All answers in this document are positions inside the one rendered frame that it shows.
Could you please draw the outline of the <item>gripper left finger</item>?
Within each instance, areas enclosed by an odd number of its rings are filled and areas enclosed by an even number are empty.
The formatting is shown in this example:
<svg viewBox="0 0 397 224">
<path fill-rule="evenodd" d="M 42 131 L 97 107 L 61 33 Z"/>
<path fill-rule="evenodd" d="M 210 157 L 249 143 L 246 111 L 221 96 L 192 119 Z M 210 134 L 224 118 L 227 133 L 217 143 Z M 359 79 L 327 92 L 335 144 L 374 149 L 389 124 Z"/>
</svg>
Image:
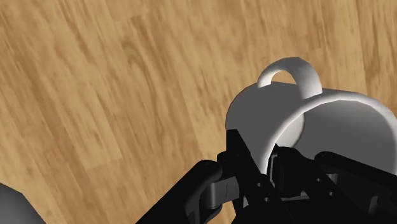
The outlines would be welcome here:
<svg viewBox="0 0 397 224">
<path fill-rule="evenodd" d="M 226 132 L 226 150 L 197 162 L 136 224 L 208 224 L 232 202 L 231 224 L 273 224 L 281 200 L 257 168 L 237 130 Z"/>
</svg>

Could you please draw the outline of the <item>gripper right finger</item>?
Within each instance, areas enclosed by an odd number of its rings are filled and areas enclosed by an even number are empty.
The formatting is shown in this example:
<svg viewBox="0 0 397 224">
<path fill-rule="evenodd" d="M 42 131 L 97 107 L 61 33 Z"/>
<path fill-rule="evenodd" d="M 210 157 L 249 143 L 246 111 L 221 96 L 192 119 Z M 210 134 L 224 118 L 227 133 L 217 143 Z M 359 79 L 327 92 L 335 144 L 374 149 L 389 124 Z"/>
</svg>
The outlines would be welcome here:
<svg viewBox="0 0 397 224">
<path fill-rule="evenodd" d="M 275 146 L 270 181 L 291 215 L 281 224 L 397 224 L 397 175 L 330 151 Z"/>
</svg>

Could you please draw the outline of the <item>white mug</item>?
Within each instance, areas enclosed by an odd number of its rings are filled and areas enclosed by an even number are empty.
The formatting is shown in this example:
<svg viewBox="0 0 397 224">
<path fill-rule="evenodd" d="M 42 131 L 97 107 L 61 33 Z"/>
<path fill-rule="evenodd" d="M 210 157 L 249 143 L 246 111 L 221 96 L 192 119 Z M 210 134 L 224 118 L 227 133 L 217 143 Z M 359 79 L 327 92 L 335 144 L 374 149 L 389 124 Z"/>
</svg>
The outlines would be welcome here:
<svg viewBox="0 0 397 224">
<path fill-rule="evenodd" d="M 323 88 L 300 57 L 271 63 L 242 90 L 226 114 L 262 173 L 275 145 L 313 159 L 331 151 L 397 175 L 397 118 L 380 101 L 357 92 Z"/>
</svg>

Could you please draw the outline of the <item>grey rounded object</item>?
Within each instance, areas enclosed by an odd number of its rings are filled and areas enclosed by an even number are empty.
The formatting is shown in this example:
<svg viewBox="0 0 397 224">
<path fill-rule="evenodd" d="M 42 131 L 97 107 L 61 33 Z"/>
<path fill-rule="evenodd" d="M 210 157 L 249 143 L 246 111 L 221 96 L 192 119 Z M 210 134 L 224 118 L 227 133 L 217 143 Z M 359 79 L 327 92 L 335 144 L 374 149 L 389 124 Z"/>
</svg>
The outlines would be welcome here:
<svg viewBox="0 0 397 224">
<path fill-rule="evenodd" d="M 25 196 L 0 183 L 0 224 L 46 224 Z"/>
</svg>

